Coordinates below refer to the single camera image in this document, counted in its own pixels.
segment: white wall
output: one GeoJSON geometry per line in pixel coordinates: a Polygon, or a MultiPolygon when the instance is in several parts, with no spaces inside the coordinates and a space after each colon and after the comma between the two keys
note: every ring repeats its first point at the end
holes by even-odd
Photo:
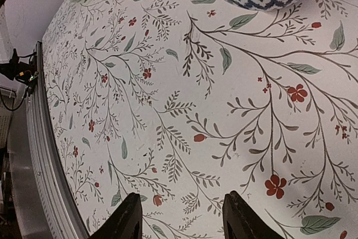
{"type": "MultiPolygon", "coordinates": [[[[19,55],[32,53],[63,0],[6,0],[6,19],[13,46],[19,55]]],[[[18,88],[0,74],[0,86],[18,88]]]]}

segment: metal table edge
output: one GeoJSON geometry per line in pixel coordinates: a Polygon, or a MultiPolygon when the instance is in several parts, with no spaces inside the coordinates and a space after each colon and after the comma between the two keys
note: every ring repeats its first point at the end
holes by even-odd
{"type": "Polygon", "coordinates": [[[53,238],[87,239],[56,147],[45,89],[42,43],[36,44],[40,73],[34,94],[26,103],[32,165],[41,203],[53,238]]]}

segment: tablecloth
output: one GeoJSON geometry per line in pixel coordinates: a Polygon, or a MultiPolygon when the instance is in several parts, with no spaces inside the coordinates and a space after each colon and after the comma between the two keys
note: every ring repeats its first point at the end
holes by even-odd
{"type": "Polygon", "coordinates": [[[223,238],[236,190],[285,238],[355,238],[357,5],[65,1],[46,89],[89,232],[136,192],[144,238],[223,238]]]}

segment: table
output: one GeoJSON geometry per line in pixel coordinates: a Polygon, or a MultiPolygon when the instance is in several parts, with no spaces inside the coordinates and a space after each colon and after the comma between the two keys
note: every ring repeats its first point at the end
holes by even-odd
{"type": "Polygon", "coordinates": [[[134,191],[144,238],[223,238],[237,190],[285,238],[356,234],[357,11],[65,1],[43,39],[45,81],[89,233],[134,191]]]}

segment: red flower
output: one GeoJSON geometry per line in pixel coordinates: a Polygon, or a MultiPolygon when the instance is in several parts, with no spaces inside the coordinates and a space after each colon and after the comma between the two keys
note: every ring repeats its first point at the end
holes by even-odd
{"type": "Polygon", "coordinates": [[[144,70],[144,73],[143,73],[143,77],[144,77],[145,79],[147,79],[147,78],[150,78],[151,76],[152,76],[152,74],[151,74],[151,72],[150,72],[150,68],[145,69],[145,70],[144,70]]]}
{"type": "Polygon", "coordinates": [[[292,102],[299,101],[302,103],[304,101],[304,98],[308,96],[308,93],[306,90],[303,89],[302,84],[298,84],[296,86],[296,89],[294,87],[290,87],[287,92],[291,94],[292,102]]]}
{"type": "Polygon", "coordinates": [[[153,197],[153,203],[154,203],[154,205],[156,205],[156,206],[160,206],[160,205],[162,205],[162,200],[161,200],[161,196],[160,195],[155,195],[154,197],[153,197]]]}
{"type": "Polygon", "coordinates": [[[312,28],[320,28],[322,25],[320,22],[314,22],[313,24],[311,24],[312,28]]]}
{"type": "Polygon", "coordinates": [[[208,14],[208,16],[210,18],[211,16],[215,16],[216,12],[215,12],[215,10],[211,10],[211,11],[208,11],[206,14],[208,14]]]}
{"type": "Polygon", "coordinates": [[[270,180],[265,181],[265,186],[268,188],[266,194],[268,196],[273,196],[276,194],[276,198],[281,199],[285,192],[282,189],[284,186],[286,186],[287,181],[285,179],[281,179],[276,175],[272,175],[270,177],[270,180]]]}
{"type": "Polygon", "coordinates": [[[102,75],[102,83],[106,83],[108,79],[107,73],[105,75],[102,75]]]}
{"type": "Polygon", "coordinates": [[[197,134],[194,136],[194,142],[202,142],[205,140],[205,136],[203,134],[197,134]]]}
{"type": "Polygon", "coordinates": [[[136,23],[135,17],[132,20],[129,20],[129,26],[133,26],[135,23],[136,23]]]}
{"type": "Polygon", "coordinates": [[[93,120],[91,120],[90,123],[88,124],[88,126],[89,126],[88,130],[93,132],[95,129],[95,122],[93,120]]]}
{"type": "Polygon", "coordinates": [[[347,236],[347,231],[343,231],[343,232],[341,233],[340,239],[345,239],[346,236],[347,236]]]}
{"type": "Polygon", "coordinates": [[[78,156],[78,147],[76,146],[73,147],[73,155],[75,158],[78,156]]]}
{"type": "Polygon", "coordinates": [[[332,211],[334,210],[335,206],[332,203],[326,203],[326,208],[327,210],[332,211]]]}

